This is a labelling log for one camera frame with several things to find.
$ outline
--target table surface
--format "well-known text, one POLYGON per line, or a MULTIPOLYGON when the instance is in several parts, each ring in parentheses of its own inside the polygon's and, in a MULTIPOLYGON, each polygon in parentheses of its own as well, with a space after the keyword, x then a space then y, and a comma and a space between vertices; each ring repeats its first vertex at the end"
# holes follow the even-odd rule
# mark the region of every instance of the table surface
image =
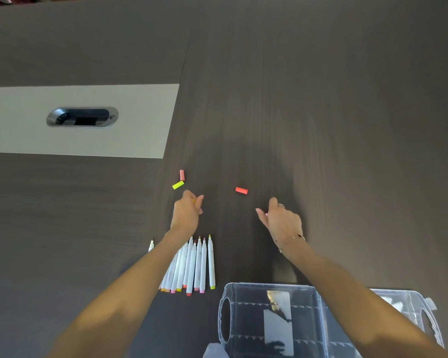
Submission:
POLYGON ((190 25, 162 160, 0 154, 0 357, 45 352, 160 240, 180 169, 217 288, 158 294, 132 357, 202 356, 228 282, 306 283, 272 196, 364 284, 431 297, 448 348, 448 0, 201 0, 190 25))

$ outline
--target gold bracelet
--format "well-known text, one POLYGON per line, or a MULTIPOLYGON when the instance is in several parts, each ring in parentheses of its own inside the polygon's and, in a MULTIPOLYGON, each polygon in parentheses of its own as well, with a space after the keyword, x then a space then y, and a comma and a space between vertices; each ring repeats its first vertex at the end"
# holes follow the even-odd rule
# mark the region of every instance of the gold bracelet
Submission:
MULTIPOLYGON (((304 241, 305 241, 305 237, 303 237, 302 235, 297 235, 297 237, 300 237, 300 238, 304 239, 304 241)), ((288 244, 288 240, 286 242, 284 242, 282 247, 284 247, 287 244, 288 244)))

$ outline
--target clear plastic container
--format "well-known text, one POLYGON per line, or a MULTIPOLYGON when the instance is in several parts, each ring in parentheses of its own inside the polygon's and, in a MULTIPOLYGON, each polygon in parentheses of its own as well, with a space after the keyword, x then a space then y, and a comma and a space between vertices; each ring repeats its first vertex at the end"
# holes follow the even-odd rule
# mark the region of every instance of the clear plastic container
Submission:
MULTIPOLYGON (((432 306, 416 291, 373 289, 425 331, 424 311, 443 340, 432 306)), ((274 331, 265 316, 278 315, 278 323, 291 326, 293 347, 286 354, 297 358, 357 358, 360 355, 330 313, 316 289, 307 285, 228 283, 219 304, 219 339, 231 358, 282 357, 282 343, 273 343, 274 331), (275 295, 280 296, 276 302, 275 295)))

